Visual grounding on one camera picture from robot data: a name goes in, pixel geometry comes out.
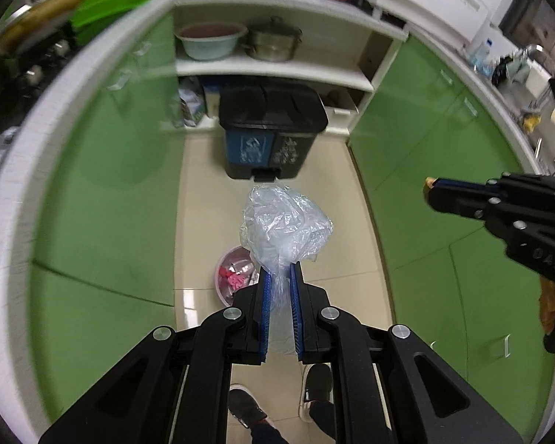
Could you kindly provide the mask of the orange gloved hand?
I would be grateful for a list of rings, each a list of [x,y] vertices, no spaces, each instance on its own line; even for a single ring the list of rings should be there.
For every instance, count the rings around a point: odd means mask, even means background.
[[[555,283],[546,277],[541,277],[539,319],[545,335],[550,334],[555,329]]]

